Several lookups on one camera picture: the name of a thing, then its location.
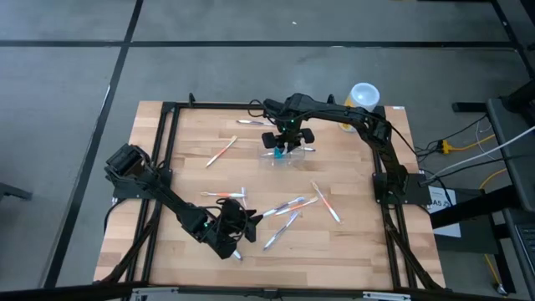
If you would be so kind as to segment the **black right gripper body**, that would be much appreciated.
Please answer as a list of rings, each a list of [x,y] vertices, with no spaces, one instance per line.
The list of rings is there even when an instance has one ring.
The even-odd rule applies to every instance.
[[[309,128],[300,128],[297,124],[286,126],[276,124],[279,134],[265,132],[262,134],[262,143],[265,147],[299,147],[302,144],[312,144],[315,136]]]

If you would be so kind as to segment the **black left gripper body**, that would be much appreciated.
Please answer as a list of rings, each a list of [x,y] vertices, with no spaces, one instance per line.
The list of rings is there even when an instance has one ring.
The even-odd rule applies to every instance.
[[[208,244],[220,259],[227,259],[247,230],[247,210],[233,198],[219,198],[219,215],[208,234]]]

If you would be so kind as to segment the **clear acrylic organizer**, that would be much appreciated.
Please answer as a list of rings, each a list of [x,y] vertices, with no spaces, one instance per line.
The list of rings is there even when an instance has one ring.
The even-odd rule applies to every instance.
[[[287,166],[293,166],[297,165],[298,163],[302,163],[304,161],[305,157],[305,151],[302,149],[299,149],[294,151],[291,154],[288,154],[288,148],[291,146],[289,143],[283,144],[286,147],[285,151],[280,151],[284,154],[284,157],[279,160],[274,159],[274,149],[265,149],[260,148],[258,151],[259,154],[259,160],[264,166],[271,166],[271,167],[287,167]]]

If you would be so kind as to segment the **white canister yellow label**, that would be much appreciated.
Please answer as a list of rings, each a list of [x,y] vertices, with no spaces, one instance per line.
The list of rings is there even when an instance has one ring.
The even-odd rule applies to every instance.
[[[372,112],[380,102],[379,90],[370,83],[358,83],[350,90],[344,106],[361,107]]]

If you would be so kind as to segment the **white paper sheet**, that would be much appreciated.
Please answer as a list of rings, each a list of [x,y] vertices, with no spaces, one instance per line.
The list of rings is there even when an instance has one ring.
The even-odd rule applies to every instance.
[[[441,186],[429,186],[429,196],[431,203],[427,205],[427,211],[430,214],[441,212],[457,204],[456,193],[452,189],[445,189]],[[433,232],[435,235],[461,238],[461,227],[459,222],[450,222],[440,220],[439,223],[433,222]]]

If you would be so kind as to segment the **black desk support beam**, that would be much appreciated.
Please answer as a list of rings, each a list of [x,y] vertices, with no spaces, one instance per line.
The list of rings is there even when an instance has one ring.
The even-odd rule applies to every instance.
[[[439,223],[440,220],[446,219],[452,223],[462,222],[507,208],[522,209],[521,199],[514,186],[505,186],[490,193],[482,192],[468,201],[431,214],[431,225],[433,227],[433,222]]]

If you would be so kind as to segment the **gray desk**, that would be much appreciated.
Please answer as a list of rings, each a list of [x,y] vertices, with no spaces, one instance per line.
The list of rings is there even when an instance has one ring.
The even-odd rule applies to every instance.
[[[535,126],[507,110],[500,99],[490,99],[486,106],[522,208],[535,212]]]

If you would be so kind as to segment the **black chair base leg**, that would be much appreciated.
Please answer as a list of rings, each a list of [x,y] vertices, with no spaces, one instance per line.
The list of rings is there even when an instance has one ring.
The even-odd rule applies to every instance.
[[[29,201],[32,198],[33,193],[17,188],[15,186],[10,186],[8,184],[0,182],[0,201],[5,196],[14,196],[21,200]]]

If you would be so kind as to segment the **dark keyboard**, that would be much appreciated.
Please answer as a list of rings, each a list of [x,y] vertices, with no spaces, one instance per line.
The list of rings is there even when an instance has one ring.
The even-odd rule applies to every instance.
[[[528,265],[535,274],[535,224],[523,223],[515,226]]]

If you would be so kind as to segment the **black aluminium table frame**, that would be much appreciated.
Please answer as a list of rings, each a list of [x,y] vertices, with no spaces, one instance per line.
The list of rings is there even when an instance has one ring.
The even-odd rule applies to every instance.
[[[306,127],[315,142],[302,163],[264,166],[258,112],[239,104],[181,105],[164,113],[155,101],[138,104],[130,142],[151,151],[161,132],[159,160],[171,169],[172,190],[185,201],[211,206],[215,196],[200,192],[236,192],[245,187],[247,205],[266,212],[303,196],[318,200],[299,210],[301,215],[267,250],[264,245],[290,218],[265,217],[256,242],[241,241],[237,258],[220,259],[207,245],[196,242],[169,210],[160,215],[154,243],[140,250],[134,267],[137,280],[153,285],[226,288],[326,288],[389,290],[393,286],[383,218],[375,200],[375,169],[369,147],[339,125],[310,120]],[[237,141],[211,166],[206,163],[231,138]],[[311,182],[315,181],[341,219],[338,224]]]

